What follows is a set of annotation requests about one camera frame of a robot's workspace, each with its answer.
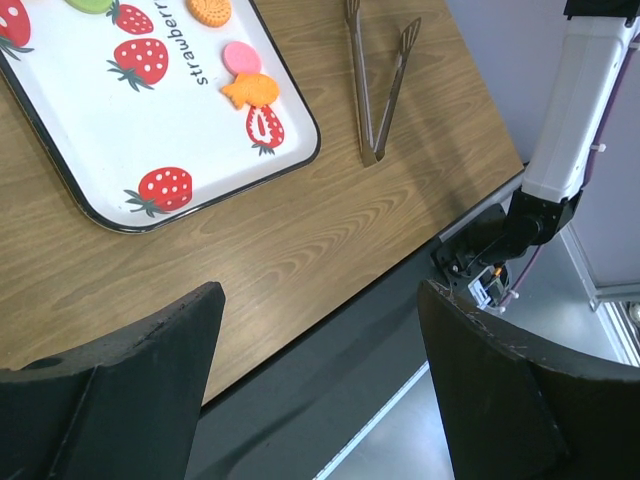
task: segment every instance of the tongs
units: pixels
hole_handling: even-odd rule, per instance
[[[385,146],[389,138],[393,112],[395,111],[400,94],[400,86],[404,77],[404,71],[409,60],[411,48],[418,38],[421,18],[416,18],[404,29],[400,36],[398,48],[398,63],[395,78],[391,85],[391,93],[382,116],[382,124],[378,136],[373,137],[373,124],[371,121],[371,107],[367,88],[367,71],[364,61],[364,49],[362,47],[362,33],[360,30],[360,0],[345,0],[345,16],[351,33],[351,56],[353,57],[353,71],[356,80],[356,96],[358,98],[358,120],[360,124],[360,155],[365,167],[375,165],[385,154]]]

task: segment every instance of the wood grain surface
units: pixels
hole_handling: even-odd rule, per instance
[[[0,367],[125,326],[207,280],[227,294],[205,401],[515,175],[521,164],[444,0],[363,0],[376,123],[422,16],[387,156],[363,168],[342,0],[258,0],[322,132],[310,166],[157,232],[75,206],[0,85]]]

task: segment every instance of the wall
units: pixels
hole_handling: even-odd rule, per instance
[[[558,0],[448,0],[522,159],[531,158],[560,60],[566,17]],[[596,285],[640,283],[640,54],[603,134],[572,228]]]

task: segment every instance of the pink toy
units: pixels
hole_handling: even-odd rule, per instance
[[[222,52],[222,61],[229,72],[234,75],[239,73],[260,73],[262,61],[258,53],[246,43],[231,42]]]

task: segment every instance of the orange fish toy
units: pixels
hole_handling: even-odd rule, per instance
[[[222,93],[240,110],[245,103],[261,108],[275,102],[280,88],[273,78],[262,73],[239,73],[231,85],[222,87]]]

